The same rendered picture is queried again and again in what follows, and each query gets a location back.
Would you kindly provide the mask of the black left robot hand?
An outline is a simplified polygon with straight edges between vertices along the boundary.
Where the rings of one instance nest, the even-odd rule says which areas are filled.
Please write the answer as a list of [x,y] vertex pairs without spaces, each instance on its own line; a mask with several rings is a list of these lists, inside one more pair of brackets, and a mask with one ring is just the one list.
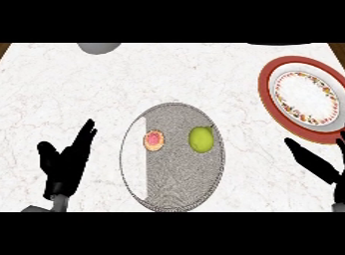
[[72,197],[78,191],[97,132],[96,122],[88,119],[73,144],[63,151],[47,141],[38,144],[41,168],[48,175],[44,193],[48,200],[57,195]]

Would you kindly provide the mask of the grey oval woven placemat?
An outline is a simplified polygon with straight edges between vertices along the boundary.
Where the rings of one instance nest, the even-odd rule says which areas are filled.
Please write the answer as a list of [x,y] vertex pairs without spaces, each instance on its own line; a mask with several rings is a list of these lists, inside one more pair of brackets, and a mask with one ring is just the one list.
[[[196,127],[212,127],[214,147],[206,153],[189,144]],[[155,129],[165,134],[165,146],[149,151],[144,138]],[[215,192],[224,165],[223,137],[208,114],[183,103],[152,107],[133,122],[121,149],[124,181],[138,203],[153,211],[193,210]]]

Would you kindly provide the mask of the red rimmed floral plate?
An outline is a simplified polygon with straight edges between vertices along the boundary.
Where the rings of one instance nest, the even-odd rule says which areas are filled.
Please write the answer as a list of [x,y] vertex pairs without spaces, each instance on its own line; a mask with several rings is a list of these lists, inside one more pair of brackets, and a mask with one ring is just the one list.
[[345,77],[325,63],[298,56],[263,68],[258,91],[282,126],[300,137],[332,144],[345,129]]

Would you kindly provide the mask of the green pear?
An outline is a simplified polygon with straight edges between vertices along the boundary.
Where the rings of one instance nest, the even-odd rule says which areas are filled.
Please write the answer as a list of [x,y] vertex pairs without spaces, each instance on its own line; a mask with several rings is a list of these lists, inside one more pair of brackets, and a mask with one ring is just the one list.
[[206,153],[214,147],[212,127],[196,127],[189,134],[189,144],[199,153]]

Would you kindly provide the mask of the pink frosted cupcake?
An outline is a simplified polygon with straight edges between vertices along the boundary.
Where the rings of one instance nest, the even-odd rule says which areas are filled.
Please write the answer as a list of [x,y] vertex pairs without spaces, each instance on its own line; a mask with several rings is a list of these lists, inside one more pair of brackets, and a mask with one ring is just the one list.
[[159,151],[165,146],[165,134],[159,130],[152,130],[146,134],[144,145],[149,151]]

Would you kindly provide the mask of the grey round object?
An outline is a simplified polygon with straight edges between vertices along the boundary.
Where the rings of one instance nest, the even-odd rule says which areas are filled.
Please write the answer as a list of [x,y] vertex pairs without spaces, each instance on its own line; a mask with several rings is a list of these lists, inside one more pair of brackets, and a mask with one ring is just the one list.
[[121,47],[121,43],[81,43],[81,49],[93,55],[103,55]]

